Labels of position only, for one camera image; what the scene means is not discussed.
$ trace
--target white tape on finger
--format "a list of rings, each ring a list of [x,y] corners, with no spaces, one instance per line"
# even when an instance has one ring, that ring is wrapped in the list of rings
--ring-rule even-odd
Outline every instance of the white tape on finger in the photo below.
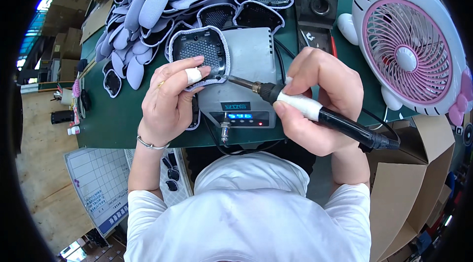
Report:
[[[288,75],[286,74],[286,81],[285,81],[284,83],[288,85],[288,84],[290,84],[290,83],[292,82],[292,80],[293,80],[293,78],[292,78],[291,76],[288,76]]]
[[[184,70],[187,73],[187,85],[190,86],[202,79],[202,74],[197,68]]]

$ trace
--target blue led display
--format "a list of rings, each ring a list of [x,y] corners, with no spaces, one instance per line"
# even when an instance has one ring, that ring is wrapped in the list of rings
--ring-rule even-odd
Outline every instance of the blue led display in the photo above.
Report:
[[[230,119],[251,119],[253,116],[251,114],[228,114]]]

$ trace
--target cable connector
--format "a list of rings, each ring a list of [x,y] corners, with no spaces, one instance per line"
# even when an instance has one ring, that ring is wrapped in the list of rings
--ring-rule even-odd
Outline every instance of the cable connector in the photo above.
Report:
[[[227,116],[227,113],[225,112],[225,117],[223,117],[222,123],[220,123],[220,127],[222,128],[222,134],[220,136],[220,139],[222,140],[222,143],[224,146],[227,146],[227,141],[228,141],[228,129],[230,129],[230,119]]]

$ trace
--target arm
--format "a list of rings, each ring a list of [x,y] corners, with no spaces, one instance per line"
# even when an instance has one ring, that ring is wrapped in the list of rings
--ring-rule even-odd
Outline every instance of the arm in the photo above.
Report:
[[[356,121],[363,105],[363,84],[356,71],[319,49],[304,48],[294,59],[287,75],[292,77],[284,91],[305,93],[319,85],[318,101],[325,107]],[[334,182],[369,185],[370,168],[358,142],[342,133],[313,123],[296,108],[277,101],[274,108],[281,118],[284,133],[309,152],[332,154]]]
[[[165,146],[191,124],[192,96],[202,88],[192,92],[183,91],[188,86],[184,70],[194,68],[203,61],[203,57],[187,58],[156,69],[141,104],[143,118],[139,123],[138,134],[144,142],[156,147]],[[198,70],[202,77],[210,73],[208,66]],[[128,244],[125,255],[131,255],[139,247],[142,233],[167,208],[159,188],[163,151],[149,149],[140,142],[136,144],[128,178]]]
[[[287,94],[305,93],[319,85],[318,101],[325,107],[356,121],[363,104],[363,84],[357,72],[321,50],[304,48],[291,64],[287,75],[292,82]],[[284,133],[309,152],[332,153],[332,172],[338,188],[324,206],[342,235],[358,252],[360,261],[370,259],[370,167],[358,142],[333,129],[304,118],[296,108],[274,103]]]
[[[370,166],[358,142],[332,153],[332,174],[335,188],[343,184],[364,183],[370,187]]]
[[[150,150],[137,143],[132,169],[128,178],[128,193],[134,190],[147,190],[163,199],[159,188],[160,160],[163,150]]]
[[[141,108],[143,118],[139,123],[138,134],[141,139],[156,147],[167,145],[180,135],[192,122],[192,92],[184,89],[189,85],[185,69],[202,64],[202,56],[187,58],[166,64],[151,77],[150,88],[146,92]],[[202,77],[209,75],[210,67],[198,68]],[[128,178],[128,192],[149,191],[161,200],[159,188],[160,160],[164,150],[154,150],[136,143],[135,156]]]

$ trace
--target silver bracelet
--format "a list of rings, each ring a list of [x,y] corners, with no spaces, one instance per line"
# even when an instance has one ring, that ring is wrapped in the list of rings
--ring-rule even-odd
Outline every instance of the silver bracelet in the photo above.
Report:
[[[146,148],[148,148],[148,149],[153,149],[153,150],[163,150],[163,149],[168,148],[168,147],[169,147],[169,144],[171,144],[171,142],[169,142],[169,143],[167,143],[167,144],[166,144],[165,146],[163,146],[163,147],[155,147],[155,146],[153,146],[153,144],[145,143],[145,141],[143,141],[143,140],[141,139],[141,136],[140,136],[140,135],[138,135],[138,136],[136,137],[136,140],[137,140],[138,142],[142,143],[144,146],[146,146]]]

